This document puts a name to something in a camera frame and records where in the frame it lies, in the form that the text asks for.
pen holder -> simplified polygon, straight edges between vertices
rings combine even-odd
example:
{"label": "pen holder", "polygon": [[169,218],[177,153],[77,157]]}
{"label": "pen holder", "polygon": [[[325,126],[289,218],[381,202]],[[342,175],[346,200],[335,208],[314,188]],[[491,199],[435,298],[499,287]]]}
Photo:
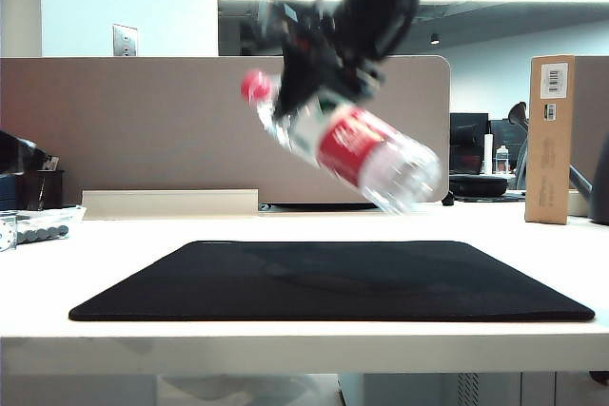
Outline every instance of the pen holder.
{"label": "pen holder", "polygon": [[28,171],[17,176],[17,209],[41,211],[63,207],[64,170]]}
{"label": "pen holder", "polygon": [[590,219],[609,225],[609,135],[600,152],[590,196]]}

computer monitor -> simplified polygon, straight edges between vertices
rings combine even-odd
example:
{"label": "computer monitor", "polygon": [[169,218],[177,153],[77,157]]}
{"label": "computer monitor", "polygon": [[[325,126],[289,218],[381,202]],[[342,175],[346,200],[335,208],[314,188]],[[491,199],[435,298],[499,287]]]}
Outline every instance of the computer monitor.
{"label": "computer monitor", "polygon": [[514,170],[522,143],[526,140],[526,132],[522,127],[510,124],[507,119],[498,119],[490,121],[490,133],[493,134],[493,151],[497,151],[502,145],[507,147],[510,169]]}
{"label": "computer monitor", "polygon": [[488,113],[450,113],[451,174],[480,174]]}

gray partition panel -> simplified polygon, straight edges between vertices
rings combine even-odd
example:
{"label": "gray partition panel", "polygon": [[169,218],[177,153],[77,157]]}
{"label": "gray partition panel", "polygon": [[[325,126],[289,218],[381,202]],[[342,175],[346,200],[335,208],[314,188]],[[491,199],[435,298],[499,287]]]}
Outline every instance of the gray partition panel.
{"label": "gray partition panel", "polygon": [[[61,157],[65,201],[88,189],[258,188],[261,203],[363,198],[280,149],[239,95],[249,68],[279,57],[3,59],[2,128]],[[394,57],[367,108],[434,149],[448,189],[450,71]]]}

plastic water bottle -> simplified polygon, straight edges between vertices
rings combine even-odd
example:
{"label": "plastic water bottle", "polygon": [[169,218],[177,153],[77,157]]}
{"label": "plastic water bottle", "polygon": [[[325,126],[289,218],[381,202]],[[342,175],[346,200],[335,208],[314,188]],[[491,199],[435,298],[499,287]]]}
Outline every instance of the plastic water bottle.
{"label": "plastic water bottle", "polygon": [[495,173],[507,174],[510,172],[510,155],[505,145],[501,145],[495,153]]}
{"label": "plastic water bottle", "polygon": [[404,213],[439,184],[442,168],[431,149],[335,92],[322,89],[295,113],[274,120],[280,84],[279,76],[251,70],[241,85],[266,132],[381,210]]}

wall plate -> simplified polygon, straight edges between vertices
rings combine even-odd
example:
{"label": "wall plate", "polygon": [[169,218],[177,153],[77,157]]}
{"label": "wall plate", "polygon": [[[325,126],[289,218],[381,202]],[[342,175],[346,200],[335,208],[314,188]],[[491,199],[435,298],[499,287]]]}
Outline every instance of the wall plate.
{"label": "wall plate", "polygon": [[120,24],[112,25],[115,56],[137,56],[137,29]]}

